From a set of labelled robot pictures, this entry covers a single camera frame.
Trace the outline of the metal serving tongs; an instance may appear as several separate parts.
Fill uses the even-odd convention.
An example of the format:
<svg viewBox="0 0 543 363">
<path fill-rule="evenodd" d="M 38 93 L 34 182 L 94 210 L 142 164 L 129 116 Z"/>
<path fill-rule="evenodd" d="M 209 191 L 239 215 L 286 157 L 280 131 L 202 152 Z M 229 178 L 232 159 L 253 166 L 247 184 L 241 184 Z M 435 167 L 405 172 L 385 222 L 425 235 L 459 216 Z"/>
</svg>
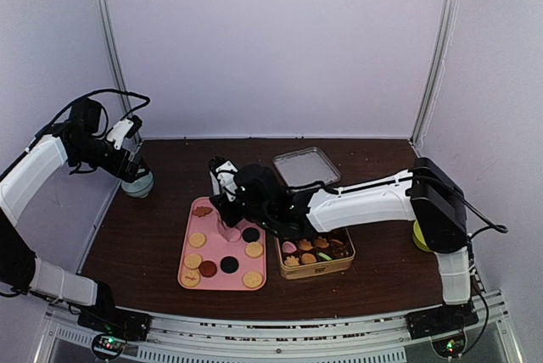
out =
<svg viewBox="0 0 543 363">
<path fill-rule="evenodd" d="M 237 229 L 236 227 L 230 227 L 230 226 L 228 226 L 228 225 L 224 222 L 224 220 L 221 218 L 220 215 L 217 216 L 217 231 L 220 233 L 220 235 L 222 236 L 222 238 L 223 238 L 224 240 L 226 240 L 228 243 L 230 243 L 230 242 L 228 241 L 228 238 L 227 238 L 227 235 L 228 235 L 229 232 L 238 231 L 238 232 L 240 233 L 239 229 Z"/>
</svg>

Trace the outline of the gingerbread brown leaf cookie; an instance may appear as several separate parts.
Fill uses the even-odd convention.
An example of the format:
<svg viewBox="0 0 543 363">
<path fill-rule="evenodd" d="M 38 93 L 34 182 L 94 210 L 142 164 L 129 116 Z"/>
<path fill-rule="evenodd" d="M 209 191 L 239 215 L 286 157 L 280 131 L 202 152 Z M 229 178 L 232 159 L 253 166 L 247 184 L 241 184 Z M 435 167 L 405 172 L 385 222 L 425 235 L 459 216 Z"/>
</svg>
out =
<svg viewBox="0 0 543 363">
<path fill-rule="evenodd" d="M 198 217 L 198 218 L 201 218 L 201 217 L 205 217 L 207 216 L 208 214 L 210 214 L 211 212 L 213 211 L 213 209 L 211 207 L 208 207 L 208 206 L 198 206 L 196 208 L 193 209 L 192 211 L 192 215 Z"/>
</svg>

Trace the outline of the green sandwich cookie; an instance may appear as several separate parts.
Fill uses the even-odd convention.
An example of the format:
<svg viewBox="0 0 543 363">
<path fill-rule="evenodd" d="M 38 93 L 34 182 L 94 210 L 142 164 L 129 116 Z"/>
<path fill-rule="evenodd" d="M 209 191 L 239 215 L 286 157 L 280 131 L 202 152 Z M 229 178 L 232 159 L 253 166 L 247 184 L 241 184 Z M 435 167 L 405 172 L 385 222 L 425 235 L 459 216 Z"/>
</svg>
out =
<svg viewBox="0 0 543 363">
<path fill-rule="evenodd" d="M 332 261 L 333 260 L 333 258 L 331 256 L 329 256 L 328 254 L 325 254 L 323 252 L 318 252 L 316 255 L 317 255 L 317 258 L 320 261 Z"/>
</svg>

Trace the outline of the gold cookie tin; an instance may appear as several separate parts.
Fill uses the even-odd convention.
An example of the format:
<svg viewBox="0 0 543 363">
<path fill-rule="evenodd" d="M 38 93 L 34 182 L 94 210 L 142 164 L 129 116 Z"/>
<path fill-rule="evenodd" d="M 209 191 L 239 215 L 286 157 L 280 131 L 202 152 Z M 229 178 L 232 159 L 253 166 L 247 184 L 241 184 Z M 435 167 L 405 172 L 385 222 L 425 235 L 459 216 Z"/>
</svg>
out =
<svg viewBox="0 0 543 363">
<path fill-rule="evenodd" d="M 285 241 L 294 243 L 297 250 L 292 254 L 284 254 L 281 246 Z M 287 280 L 346 271 L 355 258 L 355 247 L 346 228 L 319 233 L 314 238 L 276 238 L 275 247 L 281 276 Z M 320 261 L 316 255 L 318 252 L 328 254 L 333 260 Z"/>
</svg>

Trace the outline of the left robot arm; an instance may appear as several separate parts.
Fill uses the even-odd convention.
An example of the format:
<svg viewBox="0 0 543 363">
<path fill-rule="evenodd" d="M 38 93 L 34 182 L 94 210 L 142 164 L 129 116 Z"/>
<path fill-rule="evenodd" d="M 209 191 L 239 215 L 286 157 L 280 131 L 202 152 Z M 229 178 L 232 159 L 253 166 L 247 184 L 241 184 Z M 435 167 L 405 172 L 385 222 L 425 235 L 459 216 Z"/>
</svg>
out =
<svg viewBox="0 0 543 363">
<path fill-rule="evenodd" d="M 46 261 L 18 231 L 36 195 L 65 166 L 74 174 L 105 170 L 147 195 L 154 183 L 152 172 L 140 155 L 123 146 L 141 125 L 132 111 L 110 125 L 104 106 L 88 94 L 56 114 L 1 174 L 1 281 L 12 288 L 14 296 L 32 294 L 75 306 L 82 325 L 97 326 L 103 332 L 145 324 L 146 316 L 134 316 L 116 306 L 109 284 Z"/>
</svg>

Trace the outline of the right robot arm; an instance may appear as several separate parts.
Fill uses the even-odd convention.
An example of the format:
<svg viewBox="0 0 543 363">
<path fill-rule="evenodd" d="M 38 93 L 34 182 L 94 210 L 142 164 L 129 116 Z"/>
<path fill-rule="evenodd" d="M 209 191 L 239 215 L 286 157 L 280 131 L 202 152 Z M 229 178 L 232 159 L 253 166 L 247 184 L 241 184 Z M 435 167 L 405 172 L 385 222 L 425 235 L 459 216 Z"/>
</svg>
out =
<svg viewBox="0 0 543 363">
<path fill-rule="evenodd" d="M 436 255 L 444 305 L 435 323 L 446 331 L 467 317 L 471 298 L 464 195 L 432 160 L 376 181 L 330 187 L 323 181 L 283 185 L 267 166 L 237 168 L 214 157 L 209 170 L 218 193 L 210 202 L 230 227 L 247 220 L 279 238 L 316 237 L 348 226 L 417 221 Z"/>
</svg>

